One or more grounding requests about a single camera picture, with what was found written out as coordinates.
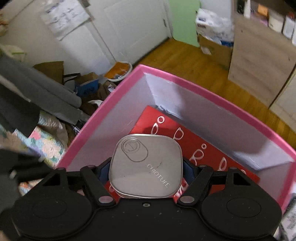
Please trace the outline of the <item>pink rounded compact case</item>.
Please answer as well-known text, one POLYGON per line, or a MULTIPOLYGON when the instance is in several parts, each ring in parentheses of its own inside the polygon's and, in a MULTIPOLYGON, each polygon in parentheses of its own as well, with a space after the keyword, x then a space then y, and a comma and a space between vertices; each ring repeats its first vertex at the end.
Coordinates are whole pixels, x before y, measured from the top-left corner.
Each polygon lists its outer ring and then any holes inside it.
POLYGON ((116 144, 108 176, 111 187, 124 197, 172 197, 182 184, 182 150, 167 136, 127 135, 116 144))

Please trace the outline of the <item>pink cardboard box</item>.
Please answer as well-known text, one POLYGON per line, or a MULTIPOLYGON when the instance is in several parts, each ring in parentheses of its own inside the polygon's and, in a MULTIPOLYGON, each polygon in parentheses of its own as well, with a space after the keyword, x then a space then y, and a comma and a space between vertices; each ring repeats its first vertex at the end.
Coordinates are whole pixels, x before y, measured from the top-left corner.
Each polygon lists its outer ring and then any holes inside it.
POLYGON ((170 73, 140 65, 107 97, 71 143, 59 167, 76 171, 110 157, 130 133, 166 135, 194 164, 254 172, 286 209, 295 183, 295 150, 251 114, 170 73))

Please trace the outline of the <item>floral quilt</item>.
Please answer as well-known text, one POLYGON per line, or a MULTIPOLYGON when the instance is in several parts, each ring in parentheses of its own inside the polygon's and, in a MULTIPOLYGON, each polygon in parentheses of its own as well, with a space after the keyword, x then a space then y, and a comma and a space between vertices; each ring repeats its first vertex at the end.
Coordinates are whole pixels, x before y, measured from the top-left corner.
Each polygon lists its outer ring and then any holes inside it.
POLYGON ((1 126, 1 149, 40 156, 55 169, 68 148, 68 134, 64 123, 55 116, 40 112, 39 122, 27 138, 19 130, 13 133, 1 126))

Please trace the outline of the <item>red glasses-pattern box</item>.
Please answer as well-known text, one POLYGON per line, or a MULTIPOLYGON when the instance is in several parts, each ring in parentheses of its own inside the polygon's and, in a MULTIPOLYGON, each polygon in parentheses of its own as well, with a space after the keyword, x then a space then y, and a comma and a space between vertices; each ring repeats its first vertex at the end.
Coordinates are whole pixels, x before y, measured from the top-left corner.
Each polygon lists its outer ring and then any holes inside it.
MULTIPOLYGON (((212 144, 151 106, 147 106, 144 109, 135 126, 130 131, 129 135, 131 134, 167 136, 180 145, 183 158, 188 159, 195 166, 208 165, 215 171, 226 171, 229 167, 236 167, 255 183, 258 183, 260 180, 256 174, 244 168, 212 144)), ((109 180, 105 184, 105 187, 116 200, 120 197, 124 197, 119 195, 111 187, 109 180)), ((179 190, 171 198, 177 200, 185 192, 187 187, 188 183, 183 178, 179 190)))

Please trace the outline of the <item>blue small carton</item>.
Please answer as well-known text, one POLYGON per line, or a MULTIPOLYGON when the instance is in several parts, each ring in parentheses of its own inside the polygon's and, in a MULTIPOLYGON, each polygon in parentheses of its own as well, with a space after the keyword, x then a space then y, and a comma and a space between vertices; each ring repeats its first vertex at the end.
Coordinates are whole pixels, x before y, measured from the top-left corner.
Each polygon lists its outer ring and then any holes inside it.
POLYGON ((79 75, 74 81, 77 95, 81 98, 89 97, 98 91, 99 76, 94 72, 79 75))

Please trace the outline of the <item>trash bin with orange bag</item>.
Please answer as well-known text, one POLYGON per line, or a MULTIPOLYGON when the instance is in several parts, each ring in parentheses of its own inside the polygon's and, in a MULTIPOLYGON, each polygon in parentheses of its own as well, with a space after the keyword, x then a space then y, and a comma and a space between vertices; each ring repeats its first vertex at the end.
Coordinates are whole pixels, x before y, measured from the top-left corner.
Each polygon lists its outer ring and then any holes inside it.
POLYGON ((132 71, 132 64, 126 61, 116 62, 114 66, 108 70, 104 77, 111 82, 124 80, 132 71))

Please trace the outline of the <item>light wood wardrobe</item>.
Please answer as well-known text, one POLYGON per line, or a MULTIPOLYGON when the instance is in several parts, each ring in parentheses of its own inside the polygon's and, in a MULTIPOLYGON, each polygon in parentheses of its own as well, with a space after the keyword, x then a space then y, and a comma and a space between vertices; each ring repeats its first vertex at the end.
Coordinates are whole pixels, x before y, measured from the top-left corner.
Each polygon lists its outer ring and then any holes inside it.
POLYGON ((284 123, 294 132, 296 129, 296 76, 295 70, 287 81, 285 87, 280 92, 270 107, 284 123))

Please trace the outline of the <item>white door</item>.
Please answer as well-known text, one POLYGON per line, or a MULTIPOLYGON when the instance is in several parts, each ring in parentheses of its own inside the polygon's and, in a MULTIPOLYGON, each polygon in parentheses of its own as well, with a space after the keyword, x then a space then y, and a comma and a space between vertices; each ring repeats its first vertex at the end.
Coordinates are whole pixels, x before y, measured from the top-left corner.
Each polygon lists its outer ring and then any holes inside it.
POLYGON ((169 37, 163 1, 90 1, 93 24, 116 61, 136 63, 169 37))

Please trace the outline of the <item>white printed tote bag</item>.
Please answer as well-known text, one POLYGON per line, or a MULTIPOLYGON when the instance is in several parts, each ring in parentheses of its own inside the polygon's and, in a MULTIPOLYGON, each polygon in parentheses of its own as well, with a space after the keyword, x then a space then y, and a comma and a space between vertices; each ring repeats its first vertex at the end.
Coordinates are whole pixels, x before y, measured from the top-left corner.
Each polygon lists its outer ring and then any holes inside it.
POLYGON ((59 41, 90 20, 79 1, 65 0, 41 1, 40 17, 59 41))

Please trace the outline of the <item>wooden open shelf unit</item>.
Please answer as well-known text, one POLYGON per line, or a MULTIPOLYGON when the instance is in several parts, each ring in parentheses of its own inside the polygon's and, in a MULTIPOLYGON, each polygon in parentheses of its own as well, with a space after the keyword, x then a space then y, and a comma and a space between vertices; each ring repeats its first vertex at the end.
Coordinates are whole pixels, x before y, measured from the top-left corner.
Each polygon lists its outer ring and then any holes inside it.
POLYGON ((234 47, 228 79, 271 106, 295 69, 295 46, 236 9, 237 1, 232 1, 234 47))

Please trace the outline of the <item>white plastic paper pack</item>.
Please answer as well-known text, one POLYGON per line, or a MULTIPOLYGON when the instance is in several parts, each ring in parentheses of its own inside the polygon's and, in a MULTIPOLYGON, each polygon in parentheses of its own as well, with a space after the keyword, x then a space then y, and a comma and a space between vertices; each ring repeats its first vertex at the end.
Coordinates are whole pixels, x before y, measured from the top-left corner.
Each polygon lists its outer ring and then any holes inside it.
POLYGON ((234 23, 207 9, 199 9, 196 15, 197 34, 219 45, 232 47, 234 43, 234 23))

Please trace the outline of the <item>green folding table board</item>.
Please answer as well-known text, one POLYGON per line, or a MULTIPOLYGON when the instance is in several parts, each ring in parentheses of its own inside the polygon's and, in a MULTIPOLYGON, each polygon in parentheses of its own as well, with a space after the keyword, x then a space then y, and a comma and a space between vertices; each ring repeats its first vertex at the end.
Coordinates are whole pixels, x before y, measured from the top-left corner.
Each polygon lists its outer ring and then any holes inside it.
POLYGON ((200 47, 196 32, 196 14, 201 6, 198 0, 169 1, 173 38, 200 47))

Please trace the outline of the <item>white jar on shelf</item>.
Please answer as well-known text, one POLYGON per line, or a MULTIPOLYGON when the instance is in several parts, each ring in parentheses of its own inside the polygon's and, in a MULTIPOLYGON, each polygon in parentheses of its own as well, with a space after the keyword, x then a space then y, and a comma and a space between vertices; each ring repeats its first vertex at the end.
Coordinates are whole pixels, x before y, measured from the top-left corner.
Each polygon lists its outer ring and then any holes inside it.
POLYGON ((268 26, 277 33, 283 29, 284 17, 276 11, 269 10, 268 12, 268 26))

